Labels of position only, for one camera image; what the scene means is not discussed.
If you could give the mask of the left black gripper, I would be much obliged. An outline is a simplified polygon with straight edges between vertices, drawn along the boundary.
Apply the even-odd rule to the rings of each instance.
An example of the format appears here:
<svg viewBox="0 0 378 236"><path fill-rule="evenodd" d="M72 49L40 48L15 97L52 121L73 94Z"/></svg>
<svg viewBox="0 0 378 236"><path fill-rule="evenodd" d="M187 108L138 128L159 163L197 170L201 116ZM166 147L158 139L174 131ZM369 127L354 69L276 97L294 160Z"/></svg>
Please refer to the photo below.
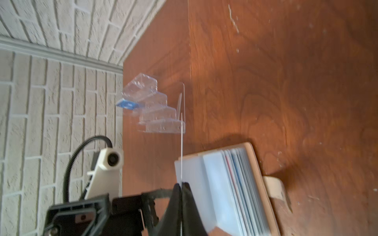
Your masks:
<svg viewBox="0 0 378 236"><path fill-rule="evenodd" d="M158 218L155 200L167 199L172 189L158 189L109 200L101 195L49 207L45 217L44 236L140 236L162 220Z"/></svg>

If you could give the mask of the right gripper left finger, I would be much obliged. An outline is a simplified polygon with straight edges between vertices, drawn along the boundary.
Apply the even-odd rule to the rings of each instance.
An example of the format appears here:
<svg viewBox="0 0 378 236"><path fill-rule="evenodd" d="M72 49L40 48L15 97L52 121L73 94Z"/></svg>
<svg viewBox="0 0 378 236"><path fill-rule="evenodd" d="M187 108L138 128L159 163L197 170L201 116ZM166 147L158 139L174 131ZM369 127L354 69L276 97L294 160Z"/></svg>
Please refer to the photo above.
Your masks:
<svg viewBox="0 0 378 236"><path fill-rule="evenodd" d="M162 220L154 228L153 236L181 235L181 186L175 184Z"/></svg>

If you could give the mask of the clear plastic organizer box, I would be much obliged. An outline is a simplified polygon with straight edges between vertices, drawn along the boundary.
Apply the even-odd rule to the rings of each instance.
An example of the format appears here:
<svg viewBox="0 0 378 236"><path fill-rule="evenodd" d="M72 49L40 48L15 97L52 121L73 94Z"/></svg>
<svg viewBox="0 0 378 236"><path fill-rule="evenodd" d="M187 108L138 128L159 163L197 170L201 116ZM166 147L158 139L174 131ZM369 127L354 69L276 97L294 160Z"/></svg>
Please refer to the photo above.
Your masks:
<svg viewBox="0 0 378 236"><path fill-rule="evenodd" d="M122 108L122 111L125 116L132 118L138 131L167 134L181 134L181 113L183 113L185 134L185 95L184 83L167 83L141 73L126 84L121 92L121 99L137 102L140 108L135 110Z"/></svg>

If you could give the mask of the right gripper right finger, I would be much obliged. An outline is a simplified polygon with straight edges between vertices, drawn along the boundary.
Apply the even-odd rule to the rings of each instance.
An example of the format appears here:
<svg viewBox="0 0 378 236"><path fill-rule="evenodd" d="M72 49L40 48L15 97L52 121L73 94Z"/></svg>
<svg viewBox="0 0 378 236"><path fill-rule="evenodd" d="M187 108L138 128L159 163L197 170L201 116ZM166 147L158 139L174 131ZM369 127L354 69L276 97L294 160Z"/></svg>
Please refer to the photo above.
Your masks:
<svg viewBox="0 0 378 236"><path fill-rule="evenodd" d="M189 183L182 185L182 211L183 236L208 236Z"/></svg>

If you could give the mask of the tan leather card holder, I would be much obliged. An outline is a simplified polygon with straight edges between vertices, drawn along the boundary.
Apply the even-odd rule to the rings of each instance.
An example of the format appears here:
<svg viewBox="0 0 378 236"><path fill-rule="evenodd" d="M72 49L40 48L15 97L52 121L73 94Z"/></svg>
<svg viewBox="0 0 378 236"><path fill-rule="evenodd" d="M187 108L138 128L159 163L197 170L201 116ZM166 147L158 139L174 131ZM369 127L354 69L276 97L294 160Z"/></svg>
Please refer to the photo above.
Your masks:
<svg viewBox="0 0 378 236"><path fill-rule="evenodd" d="M263 176L251 143L180 157L177 181L190 185L206 232L232 236L279 236L271 199L290 199L279 178Z"/></svg>

